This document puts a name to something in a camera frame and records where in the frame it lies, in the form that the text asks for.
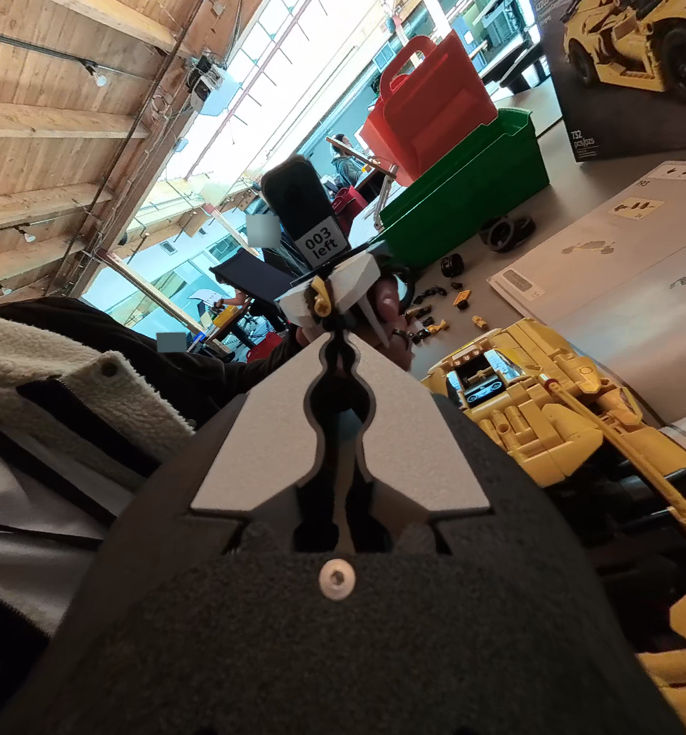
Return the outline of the dark red bag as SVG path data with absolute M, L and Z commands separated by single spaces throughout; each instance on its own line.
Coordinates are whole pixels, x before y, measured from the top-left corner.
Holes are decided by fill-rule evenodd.
M 352 225 L 356 216 L 361 214 L 367 206 L 366 199 L 352 186 L 339 189 L 332 202 L 332 208 L 338 220 L 347 225 Z

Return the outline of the white ceiling projector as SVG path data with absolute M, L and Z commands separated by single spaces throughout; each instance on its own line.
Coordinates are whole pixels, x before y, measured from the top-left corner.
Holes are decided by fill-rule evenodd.
M 213 55 L 204 54 L 190 72 L 189 106 L 198 113 L 212 118 L 221 115 L 241 89 L 241 84 L 224 69 Z

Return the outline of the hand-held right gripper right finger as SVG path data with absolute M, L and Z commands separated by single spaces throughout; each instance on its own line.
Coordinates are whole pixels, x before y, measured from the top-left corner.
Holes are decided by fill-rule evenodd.
M 352 378 L 369 399 L 357 446 L 370 515 L 393 539 L 412 524 L 483 515 L 491 504 L 434 395 L 356 335 Z

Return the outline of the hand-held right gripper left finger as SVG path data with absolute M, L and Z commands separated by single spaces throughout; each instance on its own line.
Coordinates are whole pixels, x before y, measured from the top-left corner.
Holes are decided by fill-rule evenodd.
M 246 396 L 190 504 L 193 513 L 265 523 L 292 540 L 297 488 L 318 473 L 324 441 L 309 394 L 324 376 L 329 334 L 319 336 Z

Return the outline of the green plastic bin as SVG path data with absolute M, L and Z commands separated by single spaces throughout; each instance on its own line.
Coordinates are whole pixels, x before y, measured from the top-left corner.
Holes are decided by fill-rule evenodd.
M 503 108 L 387 203 L 380 239 L 396 262 L 424 268 L 548 186 L 531 112 Z

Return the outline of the person's left hand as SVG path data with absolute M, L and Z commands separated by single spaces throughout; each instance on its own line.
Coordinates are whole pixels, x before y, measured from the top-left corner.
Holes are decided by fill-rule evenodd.
M 384 343 L 380 336 L 374 333 L 369 339 L 370 344 L 404 372 L 410 372 L 413 359 L 412 342 L 409 337 L 409 323 L 400 312 L 399 282 L 396 276 L 387 275 L 378 279 L 368 291 L 368 299 L 387 340 L 387 343 Z

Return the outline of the black slanted panel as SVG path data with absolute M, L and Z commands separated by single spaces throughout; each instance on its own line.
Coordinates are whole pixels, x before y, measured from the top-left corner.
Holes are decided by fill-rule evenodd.
M 243 248 L 210 269 L 219 283 L 228 284 L 252 299 L 277 301 L 291 288 L 293 279 Z

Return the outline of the yellow toy brick car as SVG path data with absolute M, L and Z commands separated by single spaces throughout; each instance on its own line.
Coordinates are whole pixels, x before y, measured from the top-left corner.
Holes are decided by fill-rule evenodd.
M 421 383 L 550 498 L 686 728 L 686 447 L 645 421 L 625 384 L 531 318 L 486 330 Z

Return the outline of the pile of yellow black brick pieces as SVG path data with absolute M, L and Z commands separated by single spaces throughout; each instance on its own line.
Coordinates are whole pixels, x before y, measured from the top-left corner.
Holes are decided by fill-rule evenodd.
M 450 317 L 444 317 L 448 307 L 454 314 L 465 313 L 471 306 L 474 292 L 459 281 L 433 284 L 417 292 L 404 310 L 408 336 L 415 346 L 450 329 Z

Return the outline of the toy car box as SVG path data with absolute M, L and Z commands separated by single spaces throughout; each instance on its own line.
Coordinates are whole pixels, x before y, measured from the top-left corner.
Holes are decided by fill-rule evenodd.
M 686 149 L 686 1 L 534 3 L 577 162 Z

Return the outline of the red plastic bin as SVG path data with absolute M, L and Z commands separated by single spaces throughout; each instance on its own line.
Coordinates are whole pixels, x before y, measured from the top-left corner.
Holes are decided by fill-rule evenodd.
M 439 43 L 415 36 L 394 57 L 360 134 L 376 157 L 398 167 L 396 179 L 408 187 L 497 115 L 452 30 Z

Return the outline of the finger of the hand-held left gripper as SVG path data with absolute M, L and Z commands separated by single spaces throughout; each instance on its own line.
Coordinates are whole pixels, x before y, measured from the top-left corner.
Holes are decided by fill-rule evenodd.
M 341 262 L 328 277 L 333 308 L 350 310 L 378 279 L 379 265 L 371 254 L 356 254 Z
M 298 326 L 302 330 L 324 330 L 321 325 L 322 320 L 313 314 L 311 280 L 303 280 L 301 284 L 292 287 L 277 298 L 277 306 L 290 324 Z M 332 289 L 329 282 L 327 280 L 326 282 L 331 295 Z

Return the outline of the wooden book stand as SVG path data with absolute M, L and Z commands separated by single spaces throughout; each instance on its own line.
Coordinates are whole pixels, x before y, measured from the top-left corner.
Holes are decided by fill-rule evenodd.
M 330 136 L 326 136 L 326 141 L 329 142 L 329 144 L 335 142 Z M 349 147 L 344 146 L 341 143 L 338 143 L 338 145 L 340 145 L 342 149 L 346 149 L 349 154 L 356 157 L 363 164 L 363 176 L 355 186 L 359 192 L 370 185 L 371 179 L 376 177 L 381 179 L 381 185 L 376 196 L 376 204 L 373 210 L 373 220 L 375 229 L 378 233 L 382 233 L 385 228 L 382 219 L 382 212 L 386 204 L 389 202 L 393 189 L 395 188 L 399 167 L 396 163 L 387 159 L 380 159 L 379 157 L 361 153 L 351 145 Z

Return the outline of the open instruction booklet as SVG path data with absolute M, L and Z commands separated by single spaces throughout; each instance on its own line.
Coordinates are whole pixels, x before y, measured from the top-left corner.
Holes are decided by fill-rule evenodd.
M 659 420 L 686 420 L 686 161 L 661 163 L 488 281 Z

